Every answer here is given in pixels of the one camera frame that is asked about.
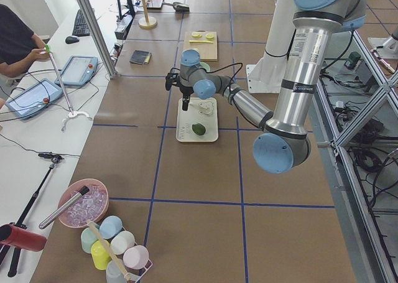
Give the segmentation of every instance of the black tripod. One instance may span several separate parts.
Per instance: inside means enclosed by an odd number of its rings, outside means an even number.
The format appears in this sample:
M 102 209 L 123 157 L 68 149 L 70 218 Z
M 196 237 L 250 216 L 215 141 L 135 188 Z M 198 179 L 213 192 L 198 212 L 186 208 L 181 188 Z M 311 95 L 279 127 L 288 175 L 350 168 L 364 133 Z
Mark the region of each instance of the black tripod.
M 60 156 L 58 154 L 52 154 L 51 152 L 39 154 L 39 157 L 43 157 L 44 159 L 51 159 L 52 164 L 50 165 L 49 170 L 45 174 L 39 187 L 33 193 L 32 198 L 30 198 L 29 203 L 26 205 L 26 207 L 25 207 L 24 211 L 22 212 L 22 215 L 19 217 L 17 223 L 14 223 L 14 222 L 10 223 L 11 225 L 20 227 L 22 229 L 27 229 L 26 225 L 24 225 L 23 222 L 24 222 L 28 212 L 32 208 L 33 204 L 35 203 L 37 197 L 39 197 L 39 192 L 40 192 L 40 189 L 43 187 L 44 182 L 46 181 L 50 172 L 55 168 L 55 164 L 58 164 L 59 162 L 61 162 L 61 160 L 63 160 L 62 156 Z M 3 244 L 2 248 L 0 249 L 0 264 L 2 264 L 4 258 L 6 257 L 9 248 L 10 248 L 9 245 Z M 17 274 L 17 268 L 18 268 L 20 254 L 21 254 L 21 249 L 14 248 L 14 253 L 12 254 L 12 260 L 11 260 L 11 265 L 10 265 L 10 270 L 8 272 L 9 277 L 14 277 Z

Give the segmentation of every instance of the red cylinder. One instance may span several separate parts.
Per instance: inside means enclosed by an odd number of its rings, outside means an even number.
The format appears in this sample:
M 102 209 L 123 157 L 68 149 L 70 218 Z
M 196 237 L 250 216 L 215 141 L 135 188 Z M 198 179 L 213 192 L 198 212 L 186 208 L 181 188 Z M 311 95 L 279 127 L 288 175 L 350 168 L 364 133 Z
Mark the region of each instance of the red cylinder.
M 38 252 L 43 250 L 47 238 L 17 226 L 6 224 L 0 227 L 0 243 Z

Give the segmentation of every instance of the yellow cup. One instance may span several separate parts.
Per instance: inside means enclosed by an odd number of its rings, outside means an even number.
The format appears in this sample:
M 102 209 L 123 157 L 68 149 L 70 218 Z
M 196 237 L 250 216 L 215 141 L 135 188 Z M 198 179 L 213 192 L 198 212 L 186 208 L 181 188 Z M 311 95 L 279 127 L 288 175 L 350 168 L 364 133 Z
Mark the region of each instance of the yellow cup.
M 112 260 L 111 256 L 109 256 L 104 247 L 102 247 L 100 241 L 96 241 L 91 246 L 91 257 L 93 258 L 95 268 L 102 271 L 106 269 L 106 266 Z

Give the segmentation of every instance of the black keyboard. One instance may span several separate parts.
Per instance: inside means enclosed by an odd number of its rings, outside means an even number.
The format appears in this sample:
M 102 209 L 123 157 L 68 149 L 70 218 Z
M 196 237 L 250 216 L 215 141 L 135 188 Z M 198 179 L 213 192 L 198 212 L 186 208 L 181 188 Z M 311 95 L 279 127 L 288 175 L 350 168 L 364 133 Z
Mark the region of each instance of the black keyboard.
M 72 35 L 75 36 L 89 36 L 90 30 L 86 23 L 86 19 L 81 12 L 81 9 L 77 10 L 76 18 L 75 18 L 75 25 L 73 26 Z

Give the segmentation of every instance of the green vegetable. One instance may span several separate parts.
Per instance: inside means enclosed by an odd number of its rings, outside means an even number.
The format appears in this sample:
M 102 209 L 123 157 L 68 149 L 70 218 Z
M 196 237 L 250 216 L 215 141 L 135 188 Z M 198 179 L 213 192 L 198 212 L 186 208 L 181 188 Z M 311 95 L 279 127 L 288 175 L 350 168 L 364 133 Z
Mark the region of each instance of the green vegetable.
M 203 136 L 206 133 L 206 128 L 200 123 L 194 123 L 192 124 L 192 131 L 198 136 Z

